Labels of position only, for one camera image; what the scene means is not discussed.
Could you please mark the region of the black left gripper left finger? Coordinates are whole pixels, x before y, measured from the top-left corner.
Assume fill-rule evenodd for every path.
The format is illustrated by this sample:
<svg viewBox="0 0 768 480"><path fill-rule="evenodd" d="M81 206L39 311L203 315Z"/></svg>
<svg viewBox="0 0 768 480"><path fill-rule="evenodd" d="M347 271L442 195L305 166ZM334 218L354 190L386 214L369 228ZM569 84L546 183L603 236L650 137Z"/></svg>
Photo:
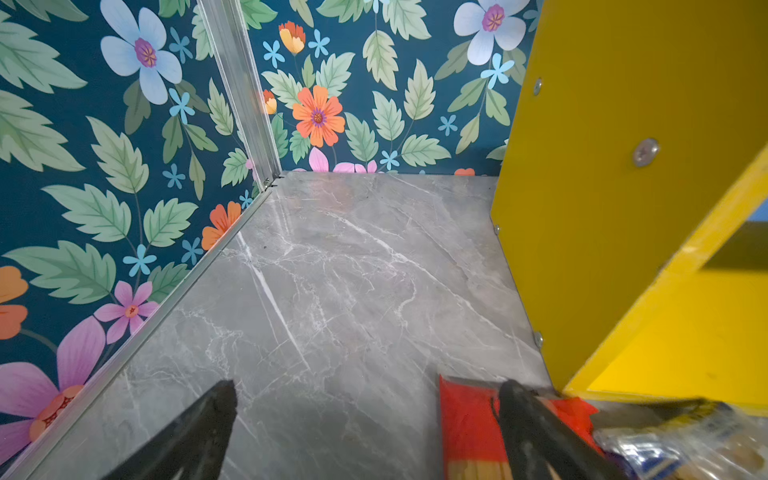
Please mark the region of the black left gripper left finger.
<svg viewBox="0 0 768 480"><path fill-rule="evenodd" d="M235 383L221 380L105 477L217 479L236 417Z"/></svg>

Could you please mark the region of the clear blue spaghetti bag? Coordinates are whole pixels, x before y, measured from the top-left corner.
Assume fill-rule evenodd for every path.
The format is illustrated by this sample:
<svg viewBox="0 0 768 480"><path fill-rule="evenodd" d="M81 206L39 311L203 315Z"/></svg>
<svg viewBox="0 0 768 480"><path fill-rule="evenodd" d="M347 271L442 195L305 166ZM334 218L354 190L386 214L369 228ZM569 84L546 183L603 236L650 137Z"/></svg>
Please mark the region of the clear blue spaghetti bag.
<svg viewBox="0 0 768 480"><path fill-rule="evenodd" d="M632 479L765 479L767 436L740 410L702 401L657 425L593 438Z"/></svg>

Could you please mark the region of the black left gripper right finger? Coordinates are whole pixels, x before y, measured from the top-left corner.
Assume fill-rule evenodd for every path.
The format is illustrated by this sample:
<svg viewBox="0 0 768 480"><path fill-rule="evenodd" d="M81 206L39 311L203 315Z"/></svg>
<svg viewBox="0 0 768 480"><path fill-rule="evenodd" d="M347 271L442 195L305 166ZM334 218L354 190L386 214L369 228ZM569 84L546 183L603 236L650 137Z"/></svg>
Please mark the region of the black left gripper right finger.
<svg viewBox="0 0 768 480"><path fill-rule="evenodd" d="M519 382L501 384L498 399L497 423L515 480L624 477Z"/></svg>

